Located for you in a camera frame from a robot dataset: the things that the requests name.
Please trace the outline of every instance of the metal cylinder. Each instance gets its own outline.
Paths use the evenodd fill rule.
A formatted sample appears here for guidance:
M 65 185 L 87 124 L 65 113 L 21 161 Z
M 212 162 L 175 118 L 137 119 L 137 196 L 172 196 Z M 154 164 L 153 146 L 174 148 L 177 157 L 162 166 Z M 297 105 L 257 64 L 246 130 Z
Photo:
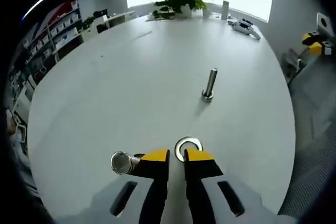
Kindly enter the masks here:
M 215 84 L 216 76 L 217 76 L 217 68 L 213 68 L 213 69 L 210 71 L 210 76 L 209 76 L 209 80 L 208 80 L 208 85 L 206 86 L 206 90 L 205 90 L 205 96 L 206 96 L 206 97 L 210 97 L 210 95 L 211 95 L 211 93 L 212 93 L 212 89 L 214 88 L 214 84 Z
M 140 158 L 134 157 L 126 152 L 115 152 L 111 156 L 111 167 L 117 174 L 129 174 L 139 161 Z

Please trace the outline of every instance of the round table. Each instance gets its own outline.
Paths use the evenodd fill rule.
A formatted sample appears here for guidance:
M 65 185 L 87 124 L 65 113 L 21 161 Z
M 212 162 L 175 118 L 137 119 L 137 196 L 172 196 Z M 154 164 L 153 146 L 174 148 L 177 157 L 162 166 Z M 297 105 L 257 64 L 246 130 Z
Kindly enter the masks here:
M 266 39 L 222 20 L 113 27 L 64 57 L 37 86 L 28 152 L 41 199 L 55 219 L 80 217 L 118 179 L 115 151 L 171 150 L 162 223 L 191 223 L 175 143 L 193 136 L 224 173 L 261 194 L 277 213 L 295 154 L 291 99 Z M 201 99 L 218 69 L 211 103 Z M 111 206 L 101 206 L 107 210 Z

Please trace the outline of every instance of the metal bolt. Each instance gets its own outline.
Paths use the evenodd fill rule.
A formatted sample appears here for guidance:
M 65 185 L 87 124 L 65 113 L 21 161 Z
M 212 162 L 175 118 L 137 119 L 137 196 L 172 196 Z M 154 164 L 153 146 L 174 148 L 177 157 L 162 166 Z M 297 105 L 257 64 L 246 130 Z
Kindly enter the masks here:
M 210 71 L 208 85 L 206 86 L 206 89 L 202 91 L 202 98 L 204 101 L 210 102 L 212 98 L 214 97 L 214 92 L 212 91 L 212 89 L 215 84 L 217 72 L 218 72 L 217 68 L 213 68 Z
M 111 156 L 111 167 L 117 174 L 129 174 L 139 161 L 140 158 L 126 152 L 115 152 Z

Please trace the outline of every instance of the white pot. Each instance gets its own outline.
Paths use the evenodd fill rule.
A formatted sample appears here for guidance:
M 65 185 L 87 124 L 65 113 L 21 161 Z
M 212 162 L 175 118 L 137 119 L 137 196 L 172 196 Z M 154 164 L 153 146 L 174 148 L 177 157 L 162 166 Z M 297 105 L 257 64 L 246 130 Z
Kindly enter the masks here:
M 209 19 L 211 15 L 211 11 L 209 9 L 203 9 L 203 19 Z
M 191 18 L 192 12 L 191 12 L 190 7 L 189 7 L 188 4 L 182 6 L 181 7 L 181 11 L 182 11 L 182 13 L 176 13 L 175 14 L 176 18 Z

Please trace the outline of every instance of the white table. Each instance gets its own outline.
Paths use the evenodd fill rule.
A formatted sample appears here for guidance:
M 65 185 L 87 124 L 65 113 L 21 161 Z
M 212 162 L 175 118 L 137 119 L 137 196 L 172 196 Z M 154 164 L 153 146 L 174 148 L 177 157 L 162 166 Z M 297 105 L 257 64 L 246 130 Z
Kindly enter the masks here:
M 80 216 L 118 179 L 113 152 L 171 150 L 162 223 L 191 223 L 184 173 L 173 150 L 198 137 L 229 172 L 278 212 L 294 162 L 293 109 L 279 63 L 222 20 L 137 18 L 80 45 L 37 86 L 28 151 L 42 201 L 54 218 Z M 200 100 L 218 69 L 214 98 Z M 107 210 L 111 206 L 102 206 Z

